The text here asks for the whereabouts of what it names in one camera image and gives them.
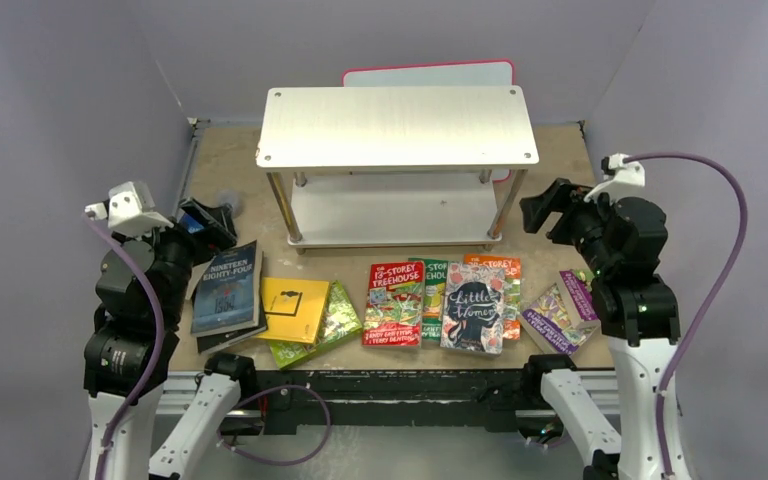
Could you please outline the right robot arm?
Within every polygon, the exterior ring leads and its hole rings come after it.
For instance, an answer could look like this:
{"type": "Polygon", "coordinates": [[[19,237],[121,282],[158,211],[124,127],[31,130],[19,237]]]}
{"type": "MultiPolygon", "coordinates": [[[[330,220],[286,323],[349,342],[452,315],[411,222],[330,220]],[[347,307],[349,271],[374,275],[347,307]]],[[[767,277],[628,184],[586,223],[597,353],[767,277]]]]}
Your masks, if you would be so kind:
{"type": "Polygon", "coordinates": [[[591,297],[614,362],[621,428],[615,430],[585,389],[567,355],[537,355],[525,365],[521,392],[536,407],[550,405],[584,463],[586,479],[687,479],[667,367],[680,338],[678,304],[655,270],[668,239],[666,215],[654,203],[556,179],[520,202],[524,229],[548,232],[571,245],[593,271],[591,297]]]}

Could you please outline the yellow book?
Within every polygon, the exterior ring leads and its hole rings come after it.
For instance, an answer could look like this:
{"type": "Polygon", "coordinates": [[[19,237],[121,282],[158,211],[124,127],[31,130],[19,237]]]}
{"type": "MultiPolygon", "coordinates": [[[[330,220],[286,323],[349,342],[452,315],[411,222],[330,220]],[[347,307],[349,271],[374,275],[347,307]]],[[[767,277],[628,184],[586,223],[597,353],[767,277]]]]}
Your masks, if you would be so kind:
{"type": "Polygon", "coordinates": [[[267,329],[257,338],[313,344],[325,315],[331,284],[324,280],[263,277],[261,305],[267,329]]]}

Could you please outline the Nineteen Eighty-Four blue book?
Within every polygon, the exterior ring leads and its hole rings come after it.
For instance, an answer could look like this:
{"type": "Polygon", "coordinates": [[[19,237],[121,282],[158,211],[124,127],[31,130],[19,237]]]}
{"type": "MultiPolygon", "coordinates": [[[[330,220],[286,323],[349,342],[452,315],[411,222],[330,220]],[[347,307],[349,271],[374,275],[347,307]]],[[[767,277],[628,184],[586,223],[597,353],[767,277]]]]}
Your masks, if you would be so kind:
{"type": "Polygon", "coordinates": [[[201,338],[258,323],[262,251],[257,241],[218,254],[193,296],[190,333],[201,338]]]}

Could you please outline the Jane Eyre book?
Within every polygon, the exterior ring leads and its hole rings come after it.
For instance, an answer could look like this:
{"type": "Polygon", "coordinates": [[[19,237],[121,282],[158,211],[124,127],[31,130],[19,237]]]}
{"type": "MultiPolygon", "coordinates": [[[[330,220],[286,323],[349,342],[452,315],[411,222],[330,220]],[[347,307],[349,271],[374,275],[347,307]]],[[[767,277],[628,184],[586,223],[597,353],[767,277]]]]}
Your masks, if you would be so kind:
{"type": "Polygon", "coordinates": [[[191,278],[188,283],[186,292],[185,292],[185,299],[191,300],[193,297],[193,294],[201,281],[203,275],[205,274],[208,267],[211,265],[213,259],[208,259],[205,262],[199,263],[197,265],[194,265],[191,272],[191,278]]]}

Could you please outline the green 65-Storey Treehouse book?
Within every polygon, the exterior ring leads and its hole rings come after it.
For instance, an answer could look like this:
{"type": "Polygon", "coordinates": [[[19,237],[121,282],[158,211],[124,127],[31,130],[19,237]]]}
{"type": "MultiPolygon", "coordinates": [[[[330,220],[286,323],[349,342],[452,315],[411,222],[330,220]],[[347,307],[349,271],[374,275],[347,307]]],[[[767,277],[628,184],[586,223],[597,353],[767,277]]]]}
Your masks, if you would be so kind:
{"type": "Polygon", "coordinates": [[[268,345],[280,370],[296,367],[357,337],[362,322],[340,281],[331,283],[326,310],[313,344],[269,340],[268,345]]]}

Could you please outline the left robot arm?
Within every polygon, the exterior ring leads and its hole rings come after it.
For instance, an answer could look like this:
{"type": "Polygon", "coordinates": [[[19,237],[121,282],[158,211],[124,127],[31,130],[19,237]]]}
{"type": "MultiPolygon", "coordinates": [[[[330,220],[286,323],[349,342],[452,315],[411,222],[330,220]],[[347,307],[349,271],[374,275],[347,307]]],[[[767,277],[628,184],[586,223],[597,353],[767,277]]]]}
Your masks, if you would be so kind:
{"type": "Polygon", "coordinates": [[[237,242],[231,206],[186,199],[181,208],[181,218],[167,217],[152,201],[120,192],[85,209],[90,227],[110,246],[84,349],[93,479],[184,479],[225,414],[257,399],[253,360],[216,353],[205,364],[194,405],[161,448],[151,449],[193,269],[237,242]]]}

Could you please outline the purple Treehouse book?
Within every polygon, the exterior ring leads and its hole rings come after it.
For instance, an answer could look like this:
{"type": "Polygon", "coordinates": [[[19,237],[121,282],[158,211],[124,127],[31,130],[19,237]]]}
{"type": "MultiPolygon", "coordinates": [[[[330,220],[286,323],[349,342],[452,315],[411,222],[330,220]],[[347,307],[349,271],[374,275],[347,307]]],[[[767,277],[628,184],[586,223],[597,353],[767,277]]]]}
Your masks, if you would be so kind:
{"type": "Polygon", "coordinates": [[[573,355],[599,331],[598,327],[572,325],[556,284],[529,304],[519,321],[525,333],[545,354],[573,355]]]}

